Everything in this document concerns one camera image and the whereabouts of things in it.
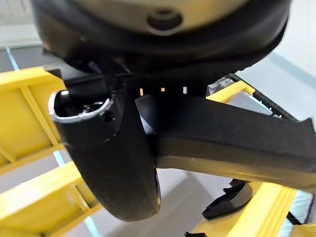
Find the circular hole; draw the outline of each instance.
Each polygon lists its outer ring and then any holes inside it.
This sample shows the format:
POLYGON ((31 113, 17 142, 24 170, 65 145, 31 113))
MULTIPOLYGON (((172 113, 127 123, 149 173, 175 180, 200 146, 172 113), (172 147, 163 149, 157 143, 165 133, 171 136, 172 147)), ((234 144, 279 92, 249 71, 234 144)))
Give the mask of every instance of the circular hole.
POLYGON ((157 9, 147 17, 148 30, 161 36, 171 35, 180 29, 182 16, 172 9, 157 9))

